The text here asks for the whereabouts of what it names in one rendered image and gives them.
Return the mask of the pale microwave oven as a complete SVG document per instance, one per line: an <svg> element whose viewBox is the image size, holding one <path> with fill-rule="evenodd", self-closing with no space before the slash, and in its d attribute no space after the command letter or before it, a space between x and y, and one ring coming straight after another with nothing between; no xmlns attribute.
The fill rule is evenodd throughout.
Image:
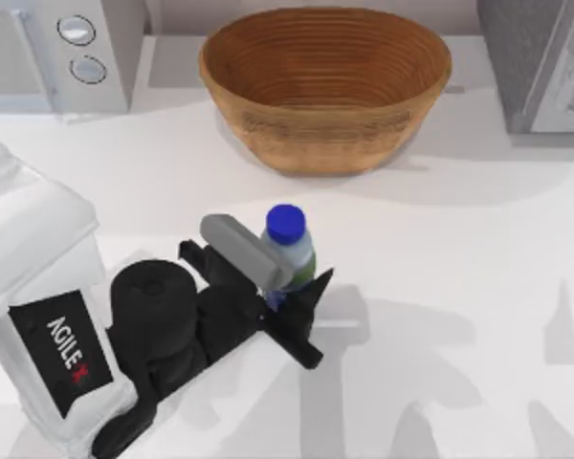
<svg viewBox="0 0 574 459"><path fill-rule="evenodd" d="M62 17L82 15L96 28L87 46L64 41ZM0 113L99 115L129 110L144 43L144 0L0 0ZM97 85L69 71L91 55L107 68Z"/></svg>

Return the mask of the blue capped bottle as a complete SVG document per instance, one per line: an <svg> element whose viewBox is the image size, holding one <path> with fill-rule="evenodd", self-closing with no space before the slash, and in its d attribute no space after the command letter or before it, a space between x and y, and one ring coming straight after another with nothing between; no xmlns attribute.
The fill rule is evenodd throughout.
<svg viewBox="0 0 574 459"><path fill-rule="evenodd" d="M287 286L264 293L268 306L277 312L288 293L303 288L315 278L316 252L302 209L291 204L272 207L267 212L261 240L287 260L295 270Z"/></svg>

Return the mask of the brown woven basket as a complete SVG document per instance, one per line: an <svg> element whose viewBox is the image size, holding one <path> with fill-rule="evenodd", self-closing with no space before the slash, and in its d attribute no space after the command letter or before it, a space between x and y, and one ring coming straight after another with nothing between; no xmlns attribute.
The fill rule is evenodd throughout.
<svg viewBox="0 0 574 459"><path fill-rule="evenodd" d="M348 176L391 158L452 75L449 46L403 16L315 6L260 11L208 36L199 74L225 123L288 176Z"/></svg>

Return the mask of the round microwave knob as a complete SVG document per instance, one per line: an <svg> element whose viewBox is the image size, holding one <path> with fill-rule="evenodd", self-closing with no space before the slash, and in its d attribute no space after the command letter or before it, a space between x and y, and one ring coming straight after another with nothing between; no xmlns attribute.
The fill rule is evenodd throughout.
<svg viewBox="0 0 574 459"><path fill-rule="evenodd" d="M106 66L91 55L83 55L71 59L69 71L74 79L86 85L100 84L108 76Z"/></svg>
<svg viewBox="0 0 574 459"><path fill-rule="evenodd" d="M87 46L96 38L94 24L82 15L62 17L57 21L56 29L59 36L74 46Z"/></svg>

